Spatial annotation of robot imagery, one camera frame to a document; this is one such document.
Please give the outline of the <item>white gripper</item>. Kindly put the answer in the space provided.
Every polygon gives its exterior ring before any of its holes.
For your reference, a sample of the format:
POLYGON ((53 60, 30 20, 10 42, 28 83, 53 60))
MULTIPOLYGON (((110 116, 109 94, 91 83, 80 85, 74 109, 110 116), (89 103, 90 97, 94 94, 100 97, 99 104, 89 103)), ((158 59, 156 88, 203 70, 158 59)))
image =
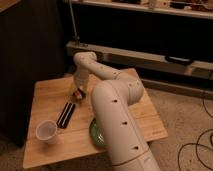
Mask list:
MULTIPOLYGON (((73 94, 75 91, 77 91, 77 88, 82 88, 83 90, 86 90, 88 81, 89 81, 89 71, 83 68, 77 69, 76 72, 74 73, 75 84, 70 85, 69 93, 73 94)), ((86 92, 84 92, 82 89, 80 89, 82 97, 86 98, 86 92)))

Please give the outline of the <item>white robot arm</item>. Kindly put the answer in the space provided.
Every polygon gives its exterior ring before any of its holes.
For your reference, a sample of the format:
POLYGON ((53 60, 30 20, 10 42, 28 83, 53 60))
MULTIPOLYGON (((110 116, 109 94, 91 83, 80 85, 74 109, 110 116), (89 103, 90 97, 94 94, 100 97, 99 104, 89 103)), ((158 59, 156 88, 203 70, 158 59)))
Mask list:
POLYGON ((86 90, 89 74, 101 79, 91 93, 96 122, 114 171, 161 171, 128 106, 140 101, 142 82, 97 61, 94 52, 78 52, 74 85, 86 90))

